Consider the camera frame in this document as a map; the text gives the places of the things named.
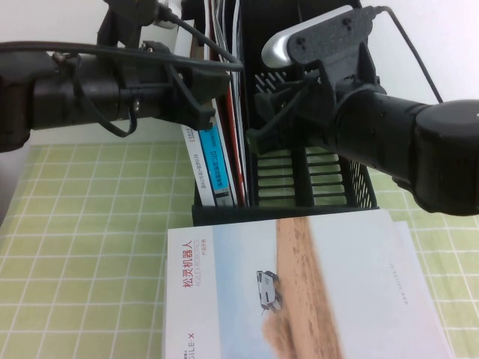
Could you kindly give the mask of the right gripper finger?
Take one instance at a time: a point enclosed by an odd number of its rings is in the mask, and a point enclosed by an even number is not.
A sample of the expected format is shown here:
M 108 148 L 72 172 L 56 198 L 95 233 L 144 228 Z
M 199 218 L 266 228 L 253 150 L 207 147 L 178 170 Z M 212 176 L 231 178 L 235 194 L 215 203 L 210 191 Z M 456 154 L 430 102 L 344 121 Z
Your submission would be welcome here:
M 318 136 L 318 128 L 313 126 L 264 126 L 261 129 L 249 129 L 246 132 L 247 142 L 255 154 L 266 154 L 276 150 L 289 150 L 303 147 L 314 142 Z
M 254 106 L 259 118 L 264 124 L 272 123 L 279 116 L 278 122 L 290 124 L 292 120 L 291 103 L 294 103 L 299 95 L 296 90 L 280 90 L 275 93 L 257 93 L 254 95 Z

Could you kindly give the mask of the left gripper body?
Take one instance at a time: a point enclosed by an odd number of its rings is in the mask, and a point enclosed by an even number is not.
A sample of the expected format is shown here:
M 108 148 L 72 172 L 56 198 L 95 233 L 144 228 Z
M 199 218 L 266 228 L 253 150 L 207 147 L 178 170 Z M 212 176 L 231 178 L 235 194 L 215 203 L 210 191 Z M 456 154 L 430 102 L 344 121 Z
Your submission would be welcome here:
M 119 118 L 131 124 L 147 117 L 179 124 L 186 101 L 169 50 L 119 52 Z

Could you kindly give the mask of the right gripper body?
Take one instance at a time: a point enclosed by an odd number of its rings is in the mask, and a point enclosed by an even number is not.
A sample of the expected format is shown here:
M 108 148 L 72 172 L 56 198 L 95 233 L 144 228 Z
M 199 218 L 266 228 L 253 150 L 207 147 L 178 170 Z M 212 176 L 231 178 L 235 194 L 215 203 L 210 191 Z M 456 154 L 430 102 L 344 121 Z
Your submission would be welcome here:
M 295 104 L 295 120 L 308 144 L 336 150 L 338 98 L 335 86 L 320 74 L 305 74 Z

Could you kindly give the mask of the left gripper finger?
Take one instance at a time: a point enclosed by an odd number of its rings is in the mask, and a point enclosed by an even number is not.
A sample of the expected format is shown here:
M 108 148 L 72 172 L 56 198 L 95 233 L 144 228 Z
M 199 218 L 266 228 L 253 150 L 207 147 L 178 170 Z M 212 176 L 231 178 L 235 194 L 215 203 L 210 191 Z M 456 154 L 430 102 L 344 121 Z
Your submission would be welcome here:
M 230 76 L 221 71 L 181 69 L 180 79 L 194 99 L 215 99 L 227 93 Z
M 194 99 L 176 70 L 171 71 L 171 84 L 171 92 L 166 97 L 166 119 L 196 131 L 209 129 L 214 115 L 214 110 L 206 105 L 210 99 Z

